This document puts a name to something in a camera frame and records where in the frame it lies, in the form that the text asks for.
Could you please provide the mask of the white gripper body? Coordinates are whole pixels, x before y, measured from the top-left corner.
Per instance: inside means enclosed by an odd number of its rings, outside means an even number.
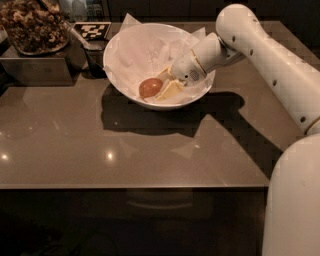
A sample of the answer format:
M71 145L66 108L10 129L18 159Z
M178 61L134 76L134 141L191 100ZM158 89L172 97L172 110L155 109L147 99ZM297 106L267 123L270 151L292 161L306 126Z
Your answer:
M192 50L174 61L171 74L185 86L197 86L207 77Z

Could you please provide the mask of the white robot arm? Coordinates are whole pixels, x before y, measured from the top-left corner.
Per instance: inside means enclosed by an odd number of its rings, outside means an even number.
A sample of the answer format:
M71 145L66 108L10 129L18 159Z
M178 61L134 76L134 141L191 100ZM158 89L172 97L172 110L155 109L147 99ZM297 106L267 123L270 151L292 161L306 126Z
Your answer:
M218 14L216 31L159 76L196 86L241 56L304 133L273 168L262 256L320 256L320 72L269 36L248 7L231 4Z

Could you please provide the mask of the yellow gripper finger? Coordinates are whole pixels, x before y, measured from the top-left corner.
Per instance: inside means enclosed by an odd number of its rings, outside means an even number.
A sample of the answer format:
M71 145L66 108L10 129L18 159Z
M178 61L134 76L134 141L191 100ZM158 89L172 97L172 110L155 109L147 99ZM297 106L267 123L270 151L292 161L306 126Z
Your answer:
M179 93L184 89L184 84L179 80L166 80L164 88L160 90L160 93L156 96L158 101L167 100Z
M160 79L162 82L165 82L166 80L174 80L175 76L171 72L171 65L162 70L157 75L157 78Z

